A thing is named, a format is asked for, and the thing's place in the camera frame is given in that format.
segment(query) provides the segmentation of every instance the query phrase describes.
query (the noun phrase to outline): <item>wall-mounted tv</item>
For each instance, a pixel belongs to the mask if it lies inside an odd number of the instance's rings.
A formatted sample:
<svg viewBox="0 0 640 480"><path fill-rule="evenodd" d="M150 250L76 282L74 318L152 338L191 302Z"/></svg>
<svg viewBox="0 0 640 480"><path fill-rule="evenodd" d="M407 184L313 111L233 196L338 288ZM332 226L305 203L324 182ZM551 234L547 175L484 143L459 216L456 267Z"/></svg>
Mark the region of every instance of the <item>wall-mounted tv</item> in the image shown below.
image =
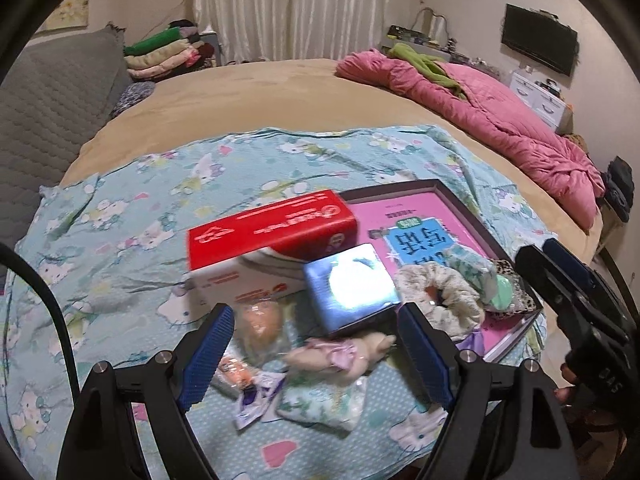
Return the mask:
<svg viewBox="0 0 640 480"><path fill-rule="evenodd" d="M571 75L578 54L578 33L533 10L507 5L502 43L564 75Z"/></svg>

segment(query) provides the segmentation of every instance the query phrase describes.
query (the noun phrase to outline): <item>curtain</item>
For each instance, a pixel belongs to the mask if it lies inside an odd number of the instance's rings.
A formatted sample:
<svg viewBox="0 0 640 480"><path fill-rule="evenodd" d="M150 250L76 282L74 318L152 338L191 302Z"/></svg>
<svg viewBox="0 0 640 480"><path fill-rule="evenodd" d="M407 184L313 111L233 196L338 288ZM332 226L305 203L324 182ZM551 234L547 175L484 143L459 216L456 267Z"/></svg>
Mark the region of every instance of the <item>curtain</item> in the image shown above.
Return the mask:
<svg viewBox="0 0 640 480"><path fill-rule="evenodd" d="M227 60L338 59L375 46L388 0L193 0L201 30L216 30Z"/></svg>

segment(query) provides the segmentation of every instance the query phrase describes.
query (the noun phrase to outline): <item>red and white box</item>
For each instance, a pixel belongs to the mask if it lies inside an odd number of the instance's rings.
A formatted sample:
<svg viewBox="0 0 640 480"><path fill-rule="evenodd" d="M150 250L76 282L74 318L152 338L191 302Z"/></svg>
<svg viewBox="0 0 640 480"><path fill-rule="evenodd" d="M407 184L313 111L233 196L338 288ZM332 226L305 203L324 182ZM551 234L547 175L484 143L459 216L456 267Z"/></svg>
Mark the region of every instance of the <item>red and white box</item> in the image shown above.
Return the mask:
<svg viewBox="0 0 640 480"><path fill-rule="evenodd" d="M211 305L277 298L305 288L303 264L354 247L357 235L333 191L289 198L190 229L191 279Z"/></svg>

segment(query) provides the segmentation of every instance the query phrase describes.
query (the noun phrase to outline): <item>gray quilted cover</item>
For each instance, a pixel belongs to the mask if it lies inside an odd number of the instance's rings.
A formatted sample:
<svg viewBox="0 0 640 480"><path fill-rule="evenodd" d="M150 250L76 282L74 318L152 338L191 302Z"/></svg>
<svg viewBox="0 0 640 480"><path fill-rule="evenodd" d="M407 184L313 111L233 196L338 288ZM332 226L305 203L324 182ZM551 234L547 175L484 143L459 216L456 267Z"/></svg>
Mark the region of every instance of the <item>gray quilted cover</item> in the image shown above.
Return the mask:
<svg viewBox="0 0 640 480"><path fill-rule="evenodd" d="M28 46L2 82L0 239L9 247L26 234L39 187L60 182L131 83L122 47L111 25Z"/></svg>

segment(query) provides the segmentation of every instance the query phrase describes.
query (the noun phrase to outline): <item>light blue blanket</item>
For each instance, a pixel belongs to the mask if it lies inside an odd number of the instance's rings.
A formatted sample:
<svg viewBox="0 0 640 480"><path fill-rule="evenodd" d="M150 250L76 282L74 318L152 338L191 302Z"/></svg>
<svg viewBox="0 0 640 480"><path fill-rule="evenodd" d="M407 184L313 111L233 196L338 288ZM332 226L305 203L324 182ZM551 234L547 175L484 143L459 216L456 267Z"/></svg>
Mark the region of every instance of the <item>light blue blanket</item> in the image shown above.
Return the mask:
<svg viewBox="0 0 640 480"><path fill-rule="evenodd" d="M193 142L148 155L66 189L43 189L20 254L43 276L65 312L81 383L102 359L138 364L197 327L206 306L188 306L188 228L318 189L346 190L439 178L506 251L552 234L516 186L436 126L328 134L274 128ZM300 344L314 326L304 292L286 303ZM31 474L55 477L72 411L60 343L44 306L10 273L0 308L0 422ZM540 353L541 316L506 358ZM368 381L365 411L350 434L286 420L238 434L234 402L210 388L188 414L223 480L388 478L425 455L442 418L427 411L401 351ZM154 478L165 478L143 406L134 409Z"/></svg>

